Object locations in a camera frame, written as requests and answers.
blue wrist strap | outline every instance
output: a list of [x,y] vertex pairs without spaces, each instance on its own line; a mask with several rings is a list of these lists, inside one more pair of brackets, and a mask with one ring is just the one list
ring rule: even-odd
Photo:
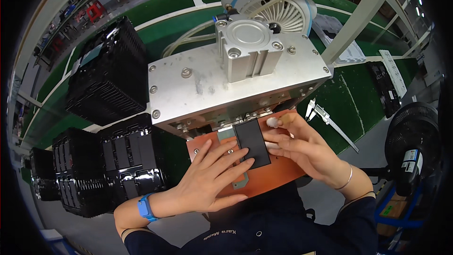
[[150,202],[148,201],[148,196],[151,194],[154,194],[154,193],[146,194],[137,203],[137,206],[139,207],[140,216],[148,219],[150,222],[158,220],[158,218],[156,218],[153,215],[153,212],[151,211],[151,207],[150,207]]

green workbench surface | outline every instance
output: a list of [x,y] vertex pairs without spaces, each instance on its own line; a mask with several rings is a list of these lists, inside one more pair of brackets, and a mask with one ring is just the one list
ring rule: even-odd
[[[202,1],[204,3],[213,3],[220,0]],[[356,4],[347,0],[313,1],[317,4],[341,9],[350,13],[357,7]],[[195,6],[193,0],[150,0],[126,11],[121,16],[128,16],[133,25],[138,26],[162,15],[193,6]],[[211,20],[213,15],[222,12],[223,9],[221,7],[201,9],[163,20],[139,30],[138,34],[145,43],[148,51],[149,62],[158,60],[162,50],[168,44],[174,42],[184,32],[203,22]],[[318,14],[336,17],[343,24],[349,18],[349,15],[347,14],[322,8],[318,8]],[[387,22],[378,15],[376,15],[372,21],[380,26],[387,25]],[[204,33],[210,32],[213,32],[213,28],[208,28],[204,31]],[[408,46],[404,42],[389,32],[384,32],[377,42],[372,43],[381,32],[382,28],[368,24],[365,30],[356,38],[356,43],[361,47],[365,56],[380,55],[378,52],[379,49],[387,49],[392,55],[403,55],[408,50]],[[309,38],[320,53],[325,50],[324,44],[314,31],[311,31]],[[204,42],[204,44],[208,43],[214,43],[214,40]],[[71,70],[72,65],[80,53],[82,45],[83,43],[76,47],[74,54],[69,61],[66,73]],[[176,52],[193,47],[194,45],[184,45],[179,47]],[[29,114],[25,117],[24,128],[21,134],[23,136],[26,128],[29,126],[24,140],[38,148],[45,149],[49,147],[52,144],[52,139],[68,127],[86,128],[92,124],[91,122],[64,110],[64,99],[68,88],[68,79],[62,81],[62,77],[65,74],[63,72],[68,59],[69,56],[56,66],[40,89],[37,97],[38,101],[42,102],[47,96],[49,97],[44,103],[43,108],[38,111],[34,117],[30,126],[30,121],[37,109],[31,108]],[[399,59],[395,62],[404,78],[406,86],[409,86],[418,70],[416,60]],[[49,95],[58,83],[60,83],[59,87]],[[325,110],[331,114],[332,120],[334,120],[353,141],[358,140],[384,117],[384,111],[382,110],[379,96],[364,65],[336,68],[333,79],[325,82],[320,88],[299,104],[298,111],[301,115],[305,115],[307,104],[309,100],[314,97],[316,97],[317,103],[323,106]],[[314,118],[310,125],[320,132],[336,153],[340,153],[348,147],[346,141],[336,133],[331,126],[322,123],[319,118]],[[180,143],[180,145],[183,147],[174,151],[184,151],[184,154],[181,156],[184,156],[185,159],[187,157],[187,150],[185,149],[183,142]]]

silver bangle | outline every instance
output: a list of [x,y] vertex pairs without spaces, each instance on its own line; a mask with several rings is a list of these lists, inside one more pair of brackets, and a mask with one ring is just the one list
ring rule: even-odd
[[352,179],[352,165],[349,164],[349,166],[351,167],[351,175],[349,176],[348,182],[346,182],[346,184],[343,185],[343,186],[341,186],[340,188],[335,188],[335,190],[341,190],[341,189],[343,189],[344,187],[346,187],[346,185],[348,185],[349,182],[351,182],[351,179]]

dark blue shirt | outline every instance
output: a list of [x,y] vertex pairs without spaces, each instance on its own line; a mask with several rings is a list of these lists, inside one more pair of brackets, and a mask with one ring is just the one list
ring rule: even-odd
[[146,229],[126,230],[130,255],[160,254],[370,254],[377,252],[373,194],[343,207],[331,225],[303,213],[263,209],[211,229],[175,247]]

person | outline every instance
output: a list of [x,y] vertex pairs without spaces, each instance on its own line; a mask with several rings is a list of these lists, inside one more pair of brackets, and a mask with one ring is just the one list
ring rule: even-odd
[[[115,225],[127,250],[138,254],[376,254],[374,221],[376,197],[369,177],[340,160],[325,140],[297,113],[278,120],[279,128],[263,133],[278,143],[270,154],[295,161],[309,176],[338,190],[345,197],[331,225],[314,223],[293,182],[250,199],[246,195],[216,198],[254,162],[243,148],[227,156],[235,141],[208,152],[208,140],[174,188],[128,200],[114,212]],[[292,133],[294,138],[281,134]],[[188,212],[208,212],[209,231],[182,248],[169,244],[147,229],[150,221]]]

